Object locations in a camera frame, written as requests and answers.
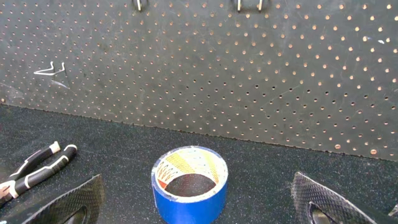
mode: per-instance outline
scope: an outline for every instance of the pegboard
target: pegboard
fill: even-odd
[[[398,5],[4,1],[7,105],[398,161]],[[54,76],[35,71],[66,70]]]

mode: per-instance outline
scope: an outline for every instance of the black speckled countertop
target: black speckled countertop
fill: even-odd
[[[180,133],[0,105],[0,182],[27,156],[58,141],[78,146],[61,172],[12,200],[0,217],[102,174],[106,203],[98,223],[161,223],[150,185],[154,162],[187,145],[218,152],[229,169],[226,206],[216,223],[296,223],[294,173],[388,213],[398,202],[398,164],[256,142]]]

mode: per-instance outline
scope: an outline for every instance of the tape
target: tape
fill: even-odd
[[[167,223],[210,223],[224,208],[228,168],[211,149],[173,149],[156,161],[151,179],[155,205]]]

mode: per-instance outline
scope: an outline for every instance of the pliers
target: pliers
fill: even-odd
[[[5,182],[1,183],[0,208],[12,198],[17,198],[31,187],[64,168],[75,156],[77,147],[73,144],[68,145],[55,162],[33,172],[42,161],[60,150],[60,145],[55,141],[51,146],[33,153]]]

